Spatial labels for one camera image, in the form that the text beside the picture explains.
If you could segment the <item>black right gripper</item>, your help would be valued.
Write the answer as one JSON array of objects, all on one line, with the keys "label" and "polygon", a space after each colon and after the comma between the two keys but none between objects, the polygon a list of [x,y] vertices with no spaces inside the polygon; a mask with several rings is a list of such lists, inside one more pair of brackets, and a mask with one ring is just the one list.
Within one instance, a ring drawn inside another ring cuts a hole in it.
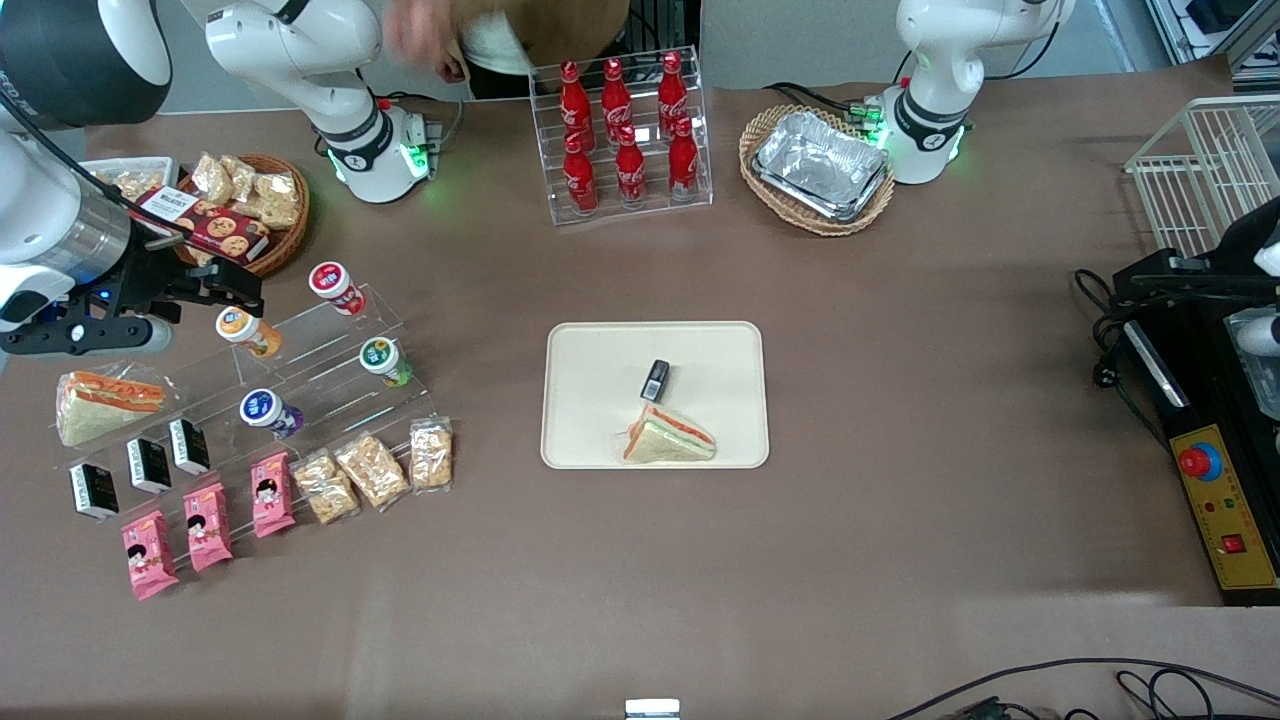
[{"label": "black right gripper", "polygon": [[115,318],[125,314],[157,314],[178,322],[178,304],[238,306],[261,301],[262,281],[238,264],[183,263],[172,246],[148,250],[152,232],[133,232],[122,258],[101,277],[70,292],[72,316]]}]

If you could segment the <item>person's hand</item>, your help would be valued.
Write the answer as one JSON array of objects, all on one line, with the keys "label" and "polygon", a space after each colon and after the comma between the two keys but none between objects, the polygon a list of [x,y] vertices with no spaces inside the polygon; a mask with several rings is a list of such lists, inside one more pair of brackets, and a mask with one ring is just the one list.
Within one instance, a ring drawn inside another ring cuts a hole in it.
[{"label": "person's hand", "polygon": [[460,19],[471,1],[387,1],[384,45],[402,61],[426,67],[447,83],[465,79],[465,64],[451,51]]}]

